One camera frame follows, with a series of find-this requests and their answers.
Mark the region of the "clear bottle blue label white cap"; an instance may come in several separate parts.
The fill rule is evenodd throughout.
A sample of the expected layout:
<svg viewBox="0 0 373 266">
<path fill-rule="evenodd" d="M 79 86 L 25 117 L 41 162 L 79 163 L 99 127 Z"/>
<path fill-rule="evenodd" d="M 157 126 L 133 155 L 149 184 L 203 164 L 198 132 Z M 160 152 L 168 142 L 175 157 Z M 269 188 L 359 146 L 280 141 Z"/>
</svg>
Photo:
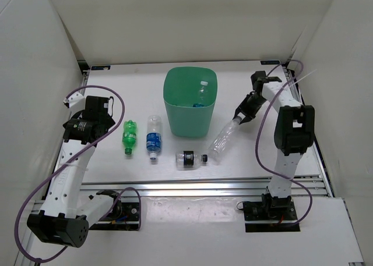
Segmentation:
<svg viewBox="0 0 373 266">
<path fill-rule="evenodd" d="M 206 106 L 208 85 L 209 83 L 207 81 L 200 82 L 200 87 L 198 90 L 198 100 L 193 104 L 194 108 L 202 108 Z"/>
</svg>

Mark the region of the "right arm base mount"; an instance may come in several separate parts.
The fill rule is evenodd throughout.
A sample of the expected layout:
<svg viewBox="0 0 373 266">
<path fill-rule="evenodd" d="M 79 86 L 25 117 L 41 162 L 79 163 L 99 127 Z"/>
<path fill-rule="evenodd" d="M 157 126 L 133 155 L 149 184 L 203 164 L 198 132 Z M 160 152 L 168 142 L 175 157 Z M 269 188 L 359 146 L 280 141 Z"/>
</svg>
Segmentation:
<svg viewBox="0 0 373 266">
<path fill-rule="evenodd" d="M 244 213 L 246 233 L 300 231 L 291 196 L 278 198 L 263 194 L 261 201 L 241 201 L 236 208 Z"/>
</svg>

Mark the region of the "clear crushed plastic bottle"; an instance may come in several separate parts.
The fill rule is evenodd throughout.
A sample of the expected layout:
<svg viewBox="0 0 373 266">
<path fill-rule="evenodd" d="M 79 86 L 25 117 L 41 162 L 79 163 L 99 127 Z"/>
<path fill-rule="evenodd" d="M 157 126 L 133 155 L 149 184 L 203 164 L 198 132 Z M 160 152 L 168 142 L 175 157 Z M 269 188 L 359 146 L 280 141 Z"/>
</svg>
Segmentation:
<svg viewBox="0 0 373 266">
<path fill-rule="evenodd" d="M 208 147 L 207 155 L 215 164 L 220 164 L 225 153 L 231 148 L 241 121 L 240 116 L 229 121 Z"/>
</svg>

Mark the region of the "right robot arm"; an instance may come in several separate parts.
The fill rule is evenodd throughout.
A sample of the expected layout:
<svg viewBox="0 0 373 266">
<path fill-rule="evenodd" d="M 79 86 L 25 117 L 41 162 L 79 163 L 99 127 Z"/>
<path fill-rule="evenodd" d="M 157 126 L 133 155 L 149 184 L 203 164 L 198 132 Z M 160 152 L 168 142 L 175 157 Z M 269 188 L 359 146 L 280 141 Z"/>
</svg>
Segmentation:
<svg viewBox="0 0 373 266">
<path fill-rule="evenodd" d="M 251 76 L 253 90 L 235 110 L 234 118 L 240 124 L 252 121 L 262 105 L 277 112 L 274 143 L 277 159 L 273 177 L 262 196 L 262 214 L 268 219 L 277 218 L 290 208 L 291 179 L 298 163 L 314 143 L 315 110 L 311 105 L 297 101 L 280 78 L 257 71 Z"/>
</svg>

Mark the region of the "green soda bottle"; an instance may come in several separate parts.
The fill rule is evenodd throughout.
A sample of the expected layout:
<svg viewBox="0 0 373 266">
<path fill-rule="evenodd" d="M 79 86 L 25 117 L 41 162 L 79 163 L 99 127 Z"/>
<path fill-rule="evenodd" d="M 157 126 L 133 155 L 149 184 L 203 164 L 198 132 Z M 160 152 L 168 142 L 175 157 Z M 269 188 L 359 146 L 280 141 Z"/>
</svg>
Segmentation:
<svg viewBox="0 0 373 266">
<path fill-rule="evenodd" d="M 132 120 L 124 122 L 122 145 L 124 146 L 125 155 L 132 155 L 137 141 L 137 123 Z"/>
</svg>

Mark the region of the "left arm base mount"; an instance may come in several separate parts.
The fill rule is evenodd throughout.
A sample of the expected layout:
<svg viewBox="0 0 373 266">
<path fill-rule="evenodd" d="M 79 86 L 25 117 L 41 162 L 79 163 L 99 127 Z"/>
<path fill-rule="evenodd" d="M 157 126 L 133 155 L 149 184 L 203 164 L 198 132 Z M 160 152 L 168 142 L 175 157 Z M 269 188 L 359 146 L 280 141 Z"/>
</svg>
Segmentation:
<svg viewBox="0 0 373 266">
<path fill-rule="evenodd" d="M 127 191 L 132 191 L 137 195 L 137 202 L 128 202 L 122 199 L 122 195 Z M 141 196 L 135 188 L 127 187 L 121 192 L 100 190 L 96 194 L 111 197 L 115 206 L 98 223 L 92 225 L 89 230 L 140 231 L 142 202 Z"/>
</svg>

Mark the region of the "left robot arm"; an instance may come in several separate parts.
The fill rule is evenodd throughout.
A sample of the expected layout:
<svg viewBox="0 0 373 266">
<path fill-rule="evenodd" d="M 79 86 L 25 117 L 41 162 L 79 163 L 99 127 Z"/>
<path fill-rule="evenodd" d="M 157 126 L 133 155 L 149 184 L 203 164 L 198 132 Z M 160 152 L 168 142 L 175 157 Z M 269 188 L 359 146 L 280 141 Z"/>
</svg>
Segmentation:
<svg viewBox="0 0 373 266">
<path fill-rule="evenodd" d="M 122 213 L 121 203 L 112 193 L 104 193 L 78 206 L 79 192 L 87 165 L 95 147 L 91 146 L 79 157 L 76 154 L 104 136 L 115 122 L 107 108 L 92 107 L 77 112 L 64 124 L 62 170 L 52 180 L 49 195 L 38 214 L 31 214 L 27 226 L 43 243 L 79 248 L 87 239 L 89 228 L 104 215 L 117 219 Z"/>
</svg>

